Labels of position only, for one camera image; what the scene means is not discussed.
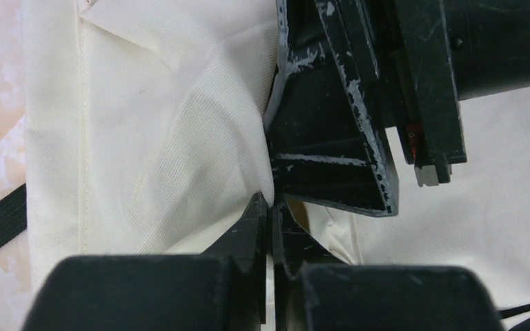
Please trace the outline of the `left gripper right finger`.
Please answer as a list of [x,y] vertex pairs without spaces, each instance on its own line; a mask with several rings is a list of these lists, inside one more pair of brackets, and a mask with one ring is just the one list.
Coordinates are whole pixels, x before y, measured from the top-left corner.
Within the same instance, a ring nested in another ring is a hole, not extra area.
[[294,219],[271,211],[278,330],[501,330],[488,292],[464,268],[348,265]]

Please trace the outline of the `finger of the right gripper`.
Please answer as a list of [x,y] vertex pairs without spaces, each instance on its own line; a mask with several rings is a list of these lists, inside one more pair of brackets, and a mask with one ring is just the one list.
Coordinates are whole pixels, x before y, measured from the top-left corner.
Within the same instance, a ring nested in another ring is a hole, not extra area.
[[277,1],[264,115],[276,193],[370,217],[398,213],[386,138],[393,70],[383,1]]

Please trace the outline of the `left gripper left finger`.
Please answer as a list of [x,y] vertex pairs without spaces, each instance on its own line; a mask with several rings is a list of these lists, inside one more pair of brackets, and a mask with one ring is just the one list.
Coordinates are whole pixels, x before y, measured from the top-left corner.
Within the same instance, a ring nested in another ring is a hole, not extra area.
[[25,330],[258,330],[265,315],[268,208],[241,217],[200,254],[75,256],[50,273]]

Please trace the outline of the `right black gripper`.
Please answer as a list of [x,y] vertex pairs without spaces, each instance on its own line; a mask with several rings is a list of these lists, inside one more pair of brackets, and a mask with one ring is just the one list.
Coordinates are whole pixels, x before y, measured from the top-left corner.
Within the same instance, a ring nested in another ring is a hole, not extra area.
[[335,13],[362,77],[395,79],[419,186],[467,161],[461,100],[530,87],[530,1],[338,1]]

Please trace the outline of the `cream canvas backpack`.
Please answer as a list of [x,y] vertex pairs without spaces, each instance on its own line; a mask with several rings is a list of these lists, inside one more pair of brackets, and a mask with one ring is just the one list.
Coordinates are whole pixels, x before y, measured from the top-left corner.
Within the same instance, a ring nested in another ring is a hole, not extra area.
[[[273,182],[257,115],[273,76],[272,1],[0,1],[0,199],[29,229],[0,249],[0,330],[19,330],[57,262],[198,253]],[[293,202],[350,264],[459,265],[501,310],[530,303],[530,88],[463,101],[469,161],[400,213]]]

